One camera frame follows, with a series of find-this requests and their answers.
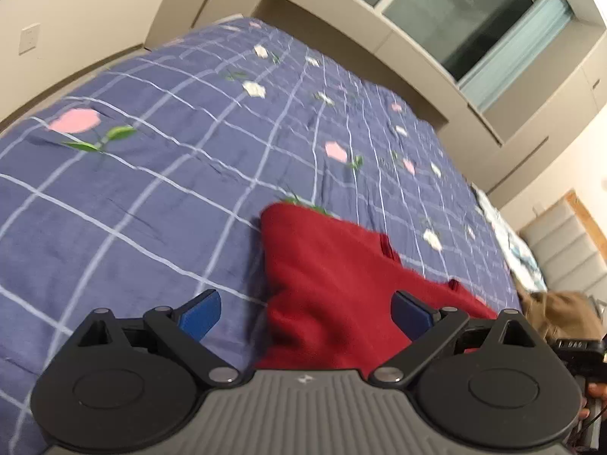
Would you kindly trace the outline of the red knit sweater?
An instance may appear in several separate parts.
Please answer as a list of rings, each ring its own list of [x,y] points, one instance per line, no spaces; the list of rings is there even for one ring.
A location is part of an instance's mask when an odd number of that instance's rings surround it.
[[[269,345],[257,368],[368,375],[409,346],[391,318],[398,291],[475,319],[497,315],[459,281],[404,268],[383,233],[284,202],[261,213],[260,229],[270,299]]]

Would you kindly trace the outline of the brown garment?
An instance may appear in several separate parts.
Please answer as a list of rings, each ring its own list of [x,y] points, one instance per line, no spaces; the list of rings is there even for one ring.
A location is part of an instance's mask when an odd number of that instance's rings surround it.
[[[548,343],[559,339],[600,341],[605,329],[596,302],[581,292],[517,291],[526,320]]]

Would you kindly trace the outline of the light blue patterned cloth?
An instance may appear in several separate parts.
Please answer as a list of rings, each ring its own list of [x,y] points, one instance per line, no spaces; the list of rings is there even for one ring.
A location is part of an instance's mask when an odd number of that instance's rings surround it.
[[[516,281],[528,292],[546,292],[544,277],[526,242],[509,226],[483,190],[474,184],[471,189],[480,210],[494,231],[506,264]]]

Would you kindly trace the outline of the wooden padded grey headboard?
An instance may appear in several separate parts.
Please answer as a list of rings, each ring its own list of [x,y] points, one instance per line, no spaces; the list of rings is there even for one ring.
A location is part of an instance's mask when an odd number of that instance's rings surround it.
[[[571,190],[521,231],[549,291],[606,302],[606,235]]]

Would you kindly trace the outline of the blue plaid floral quilt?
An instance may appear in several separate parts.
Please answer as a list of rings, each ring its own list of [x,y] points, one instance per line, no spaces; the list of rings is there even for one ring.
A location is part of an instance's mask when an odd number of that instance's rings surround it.
[[[467,181],[393,86],[260,20],[207,27],[3,133],[2,452],[43,450],[31,390],[95,308],[215,289],[206,344],[246,367],[269,295],[258,218],[282,200],[386,233],[406,267],[495,310],[519,303]]]

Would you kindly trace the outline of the grey window shelf cabinet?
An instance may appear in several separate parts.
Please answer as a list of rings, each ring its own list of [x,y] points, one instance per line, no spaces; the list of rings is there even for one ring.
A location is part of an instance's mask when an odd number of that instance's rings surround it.
[[[361,0],[260,0],[254,14],[357,76],[390,88],[443,132],[470,119],[503,141],[428,52]]]

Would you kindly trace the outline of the right blue curtain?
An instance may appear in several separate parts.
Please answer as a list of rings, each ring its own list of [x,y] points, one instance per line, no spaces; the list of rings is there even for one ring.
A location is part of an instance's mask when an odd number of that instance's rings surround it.
[[[459,81],[468,102],[484,113],[571,22],[567,0],[536,0]]]

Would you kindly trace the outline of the white wall socket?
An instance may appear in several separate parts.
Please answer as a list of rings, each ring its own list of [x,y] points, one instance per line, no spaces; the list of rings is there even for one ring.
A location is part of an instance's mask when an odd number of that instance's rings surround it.
[[[30,52],[38,44],[40,23],[32,24],[20,31],[19,55]]]

